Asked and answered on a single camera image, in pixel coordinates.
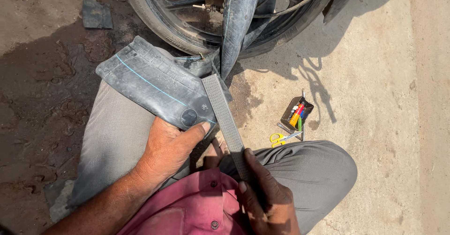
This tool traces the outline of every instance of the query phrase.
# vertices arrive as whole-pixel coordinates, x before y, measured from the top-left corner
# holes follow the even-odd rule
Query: man's left hand
[[[156,117],[150,128],[145,152],[134,168],[143,179],[162,183],[183,165],[192,149],[210,129],[201,122],[185,132]]]

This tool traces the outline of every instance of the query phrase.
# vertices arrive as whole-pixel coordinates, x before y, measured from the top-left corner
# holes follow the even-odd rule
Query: glue tube
[[[292,115],[291,119],[289,120],[289,124],[295,127],[295,124],[298,121],[298,118],[300,118],[300,114],[303,111],[303,108],[305,107],[305,105],[303,105],[303,103],[301,105],[298,106],[297,110],[294,112],[294,114]]]

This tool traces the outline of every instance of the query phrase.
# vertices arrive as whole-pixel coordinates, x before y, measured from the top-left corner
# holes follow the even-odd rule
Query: shirt button
[[[219,227],[219,223],[217,221],[212,221],[211,228],[213,230],[217,230],[218,227]]]

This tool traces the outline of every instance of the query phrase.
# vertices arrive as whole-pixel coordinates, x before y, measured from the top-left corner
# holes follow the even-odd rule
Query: green marker
[[[298,131],[301,131],[301,118],[298,118]]]

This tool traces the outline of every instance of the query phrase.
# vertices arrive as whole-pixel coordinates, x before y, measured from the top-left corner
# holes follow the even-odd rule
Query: pink shirt
[[[233,234],[251,230],[238,183],[216,169],[196,172],[156,192],[118,233]]]

